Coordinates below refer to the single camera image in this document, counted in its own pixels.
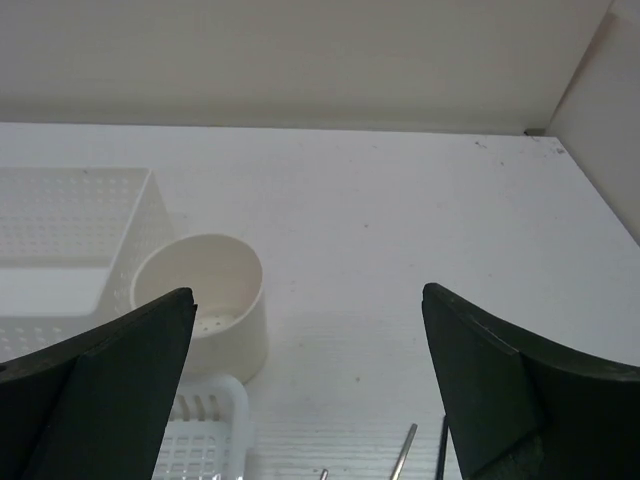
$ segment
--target white textured surface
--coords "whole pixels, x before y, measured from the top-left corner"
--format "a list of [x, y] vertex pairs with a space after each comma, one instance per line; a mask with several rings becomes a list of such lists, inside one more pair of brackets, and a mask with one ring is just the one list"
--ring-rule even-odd
[[256, 249], [271, 351], [247, 385], [249, 479], [385, 478], [411, 422], [403, 478], [430, 478], [426, 282], [640, 364], [640, 251], [555, 139], [4, 125], [0, 161], [156, 167], [182, 233]]

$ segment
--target metal utensil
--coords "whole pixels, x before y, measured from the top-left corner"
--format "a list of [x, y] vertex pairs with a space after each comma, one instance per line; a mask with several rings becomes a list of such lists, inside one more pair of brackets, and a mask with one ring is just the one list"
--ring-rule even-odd
[[449, 437], [449, 425], [447, 424], [447, 417], [442, 419], [442, 430], [440, 431], [440, 448], [438, 449], [438, 463], [436, 464], [436, 478], [435, 480], [442, 480], [444, 478], [444, 461], [447, 458], [447, 439]]
[[415, 423], [411, 425], [409, 429], [409, 433], [407, 434], [407, 438], [404, 441], [404, 445], [402, 445], [402, 450], [400, 450], [400, 456], [396, 461], [396, 466], [393, 468], [393, 473], [391, 474], [391, 480], [398, 480], [400, 478], [400, 473], [402, 472], [402, 468], [404, 467], [404, 462], [407, 460], [407, 454], [409, 453], [409, 449], [411, 448], [411, 444], [413, 443], [413, 437], [416, 436], [416, 431], [418, 430], [418, 425]]

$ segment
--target white round container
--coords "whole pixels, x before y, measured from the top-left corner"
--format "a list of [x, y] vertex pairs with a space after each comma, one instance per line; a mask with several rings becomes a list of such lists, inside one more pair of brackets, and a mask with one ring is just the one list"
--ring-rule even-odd
[[131, 284], [133, 308], [178, 287], [198, 304], [184, 372], [228, 374], [241, 382], [262, 367], [268, 350], [262, 265], [246, 243], [196, 235], [156, 250]]

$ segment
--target perforated basket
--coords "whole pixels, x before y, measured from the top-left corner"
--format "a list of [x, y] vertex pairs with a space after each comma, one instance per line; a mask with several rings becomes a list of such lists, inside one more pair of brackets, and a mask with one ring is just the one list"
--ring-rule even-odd
[[[0, 306], [22, 295], [14, 303], [23, 307], [0, 313], [0, 363], [129, 312], [135, 272], [173, 239], [147, 169], [0, 168], [0, 290], [9, 290]], [[94, 300], [69, 310], [96, 272]], [[78, 291], [65, 295], [70, 287]], [[246, 392], [231, 377], [181, 385], [153, 479], [241, 479], [248, 418]]]
[[218, 375], [181, 385], [152, 480], [242, 480], [253, 446], [242, 384]]
[[[20, 307], [0, 312], [0, 362], [128, 312], [137, 268], [172, 239], [147, 169], [0, 169], [2, 303]], [[69, 310], [88, 274], [95, 300]]]

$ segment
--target perforated container bottom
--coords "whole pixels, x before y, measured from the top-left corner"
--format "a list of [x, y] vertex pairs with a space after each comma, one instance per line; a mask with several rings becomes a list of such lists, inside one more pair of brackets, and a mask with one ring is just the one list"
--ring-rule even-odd
[[98, 303], [108, 268], [0, 268], [0, 317], [80, 316]]
[[224, 422], [169, 422], [152, 480], [227, 479], [230, 446]]

